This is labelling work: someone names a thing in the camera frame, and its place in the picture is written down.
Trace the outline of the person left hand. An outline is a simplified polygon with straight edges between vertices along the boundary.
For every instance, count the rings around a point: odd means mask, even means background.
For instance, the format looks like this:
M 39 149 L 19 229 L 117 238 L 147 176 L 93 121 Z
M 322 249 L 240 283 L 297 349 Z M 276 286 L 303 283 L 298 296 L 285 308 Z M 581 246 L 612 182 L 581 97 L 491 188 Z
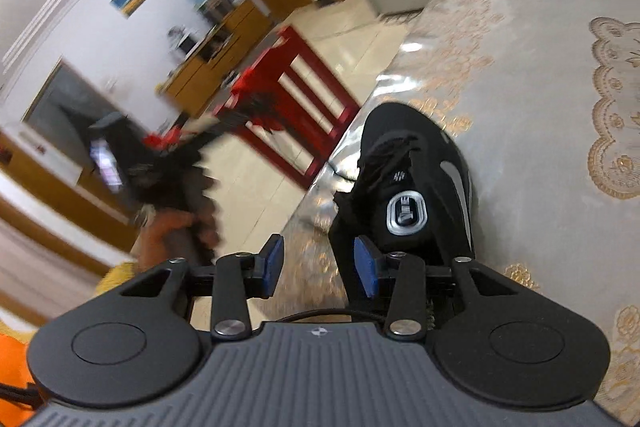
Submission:
M 177 209 L 161 209 L 143 227 L 137 247 L 137 265 L 140 272 L 149 270 L 155 265 L 177 257 L 184 257 L 183 248 L 170 246 L 170 240 L 178 233 L 186 232 L 190 239 L 190 231 L 195 228 L 198 240 L 204 245 L 208 257 L 211 258 L 221 242 L 218 223 L 217 206 L 214 202 L 204 206 L 198 213 L 190 213 Z

